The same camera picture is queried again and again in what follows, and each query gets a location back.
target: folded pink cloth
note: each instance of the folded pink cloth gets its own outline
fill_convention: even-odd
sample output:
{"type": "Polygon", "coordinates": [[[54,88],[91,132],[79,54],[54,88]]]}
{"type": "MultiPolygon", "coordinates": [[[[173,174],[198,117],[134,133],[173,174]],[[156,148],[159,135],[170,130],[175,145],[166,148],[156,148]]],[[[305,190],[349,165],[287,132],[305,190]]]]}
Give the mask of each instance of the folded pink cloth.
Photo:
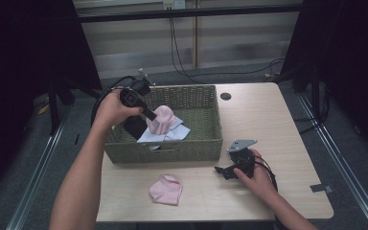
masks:
{"type": "Polygon", "coordinates": [[[172,175],[163,175],[151,185],[149,192],[155,203],[178,205],[182,187],[172,175]]]}
{"type": "Polygon", "coordinates": [[[154,114],[157,117],[153,121],[146,119],[150,132],[155,135],[168,133],[170,126],[176,122],[173,111],[166,105],[160,105],[154,110],[154,114]]]}

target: wicker basket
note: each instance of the wicker basket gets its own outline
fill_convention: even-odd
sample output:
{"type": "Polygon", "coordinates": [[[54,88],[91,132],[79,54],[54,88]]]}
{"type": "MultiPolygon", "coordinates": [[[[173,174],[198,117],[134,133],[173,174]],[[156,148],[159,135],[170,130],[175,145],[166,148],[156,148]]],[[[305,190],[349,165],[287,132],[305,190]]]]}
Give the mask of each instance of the wicker basket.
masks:
{"type": "Polygon", "coordinates": [[[219,160],[222,133],[214,85],[155,87],[143,100],[151,110],[169,106],[191,132],[182,141],[136,143],[120,124],[105,144],[113,163],[219,160]],[[152,146],[160,148],[150,150],[152,146]]]}

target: person's left hand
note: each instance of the person's left hand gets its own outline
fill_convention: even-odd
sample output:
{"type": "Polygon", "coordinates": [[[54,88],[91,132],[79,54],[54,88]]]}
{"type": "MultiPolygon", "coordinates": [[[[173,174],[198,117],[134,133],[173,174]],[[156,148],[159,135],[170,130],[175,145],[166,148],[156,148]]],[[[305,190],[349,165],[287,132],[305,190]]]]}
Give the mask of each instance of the person's left hand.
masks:
{"type": "Polygon", "coordinates": [[[142,113],[142,107],[126,107],[120,101],[122,89],[114,89],[101,102],[93,126],[111,128],[123,122],[129,116],[142,113]]]}

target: pink fabric in basket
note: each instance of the pink fabric in basket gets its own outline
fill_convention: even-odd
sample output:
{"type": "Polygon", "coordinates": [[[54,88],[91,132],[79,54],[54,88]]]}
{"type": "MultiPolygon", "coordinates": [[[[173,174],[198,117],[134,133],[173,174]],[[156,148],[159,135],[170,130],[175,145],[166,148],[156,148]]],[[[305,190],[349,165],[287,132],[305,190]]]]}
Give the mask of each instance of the pink fabric in basket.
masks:
{"type": "Polygon", "coordinates": [[[163,175],[156,183],[151,185],[149,193],[155,203],[178,205],[182,187],[180,182],[172,175],[163,175]]]}
{"type": "Polygon", "coordinates": [[[160,105],[154,110],[154,114],[157,117],[153,121],[146,119],[150,132],[155,135],[167,134],[176,122],[173,111],[166,105],[160,105]]]}

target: light wood tabletop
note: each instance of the light wood tabletop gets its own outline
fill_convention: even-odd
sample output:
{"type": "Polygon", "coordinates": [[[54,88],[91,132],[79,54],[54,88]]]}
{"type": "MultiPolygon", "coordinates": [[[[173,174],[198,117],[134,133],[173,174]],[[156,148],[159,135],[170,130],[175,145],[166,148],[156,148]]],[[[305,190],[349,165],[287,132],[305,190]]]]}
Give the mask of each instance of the light wood tabletop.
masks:
{"type": "Polygon", "coordinates": [[[112,164],[103,159],[102,198],[97,221],[272,220],[272,212],[237,179],[225,180],[214,167],[233,165],[226,149],[235,139],[257,139],[258,150],[276,174],[279,193],[305,218],[329,219],[334,210],[307,150],[274,83],[217,84],[223,135],[220,160],[112,164]],[[225,101],[221,93],[232,98],[225,101]],[[177,206],[153,203],[150,186],[171,174],[183,186],[177,206]]]}

